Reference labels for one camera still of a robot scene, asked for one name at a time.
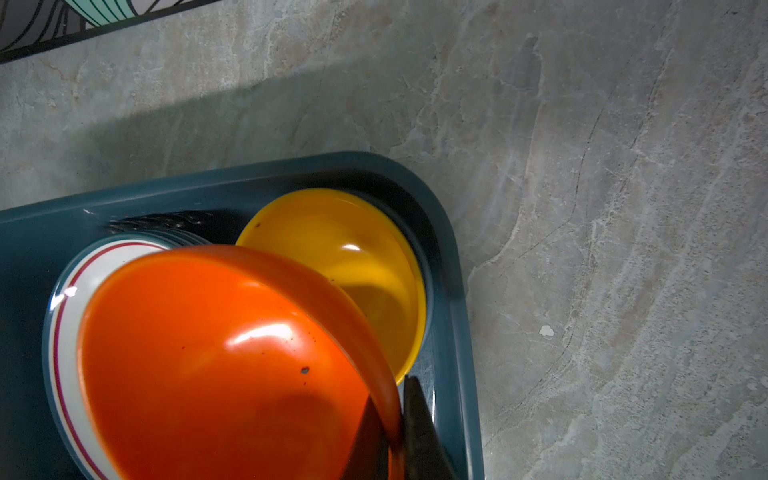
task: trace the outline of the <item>bowl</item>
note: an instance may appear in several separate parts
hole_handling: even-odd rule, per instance
[[[84,407],[78,374],[77,343],[82,315],[96,289],[115,270],[137,258],[206,242],[188,237],[184,242],[169,232],[137,231],[98,240],[85,247],[64,268],[51,294],[43,328],[42,354],[45,387],[59,433],[78,466],[93,478],[96,464],[111,476]]]
[[[298,190],[256,214],[237,245],[327,277],[366,315],[397,383],[413,367],[426,326],[424,280],[408,240],[379,209],[339,190]]]
[[[106,460],[95,478],[335,480],[368,398],[402,477],[399,397],[375,334],[292,260],[205,246],[132,261],[91,298],[77,355],[98,437],[83,453]]]

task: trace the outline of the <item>white spot on countertop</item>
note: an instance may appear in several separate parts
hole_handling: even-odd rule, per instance
[[[543,336],[553,336],[554,330],[549,325],[544,325],[541,330],[538,331],[538,334]]]

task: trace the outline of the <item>stack of plates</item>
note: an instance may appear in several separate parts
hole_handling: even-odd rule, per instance
[[[150,253],[207,244],[198,235],[176,229],[120,233],[83,249],[58,278],[43,329],[45,385],[70,454],[92,478],[118,476],[100,447],[80,390],[78,332],[85,308],[104,280],[126,263]]]

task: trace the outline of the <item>blue tray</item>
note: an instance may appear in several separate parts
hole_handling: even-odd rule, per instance
[[[0,211],[0,477],[83,478],[46,399],[42,323],[56,279],[82,248],[125,217],[205,210],[199,231],[234,243],[264,205],[293,190],[347,190],[382,208],[431,277],[431,320],[412,374],[459,478],[482,480],[475,370],[458,250],[448,217],[416,175],[373,154],[338,153],[152,180]]]

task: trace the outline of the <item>orange bowl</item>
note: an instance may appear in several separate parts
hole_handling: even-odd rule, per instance
[[[91,299],[86,411],[125,479],[337,479],[370,396],[402,477],[395,380],[354,302],[270,253],[140,258]]]

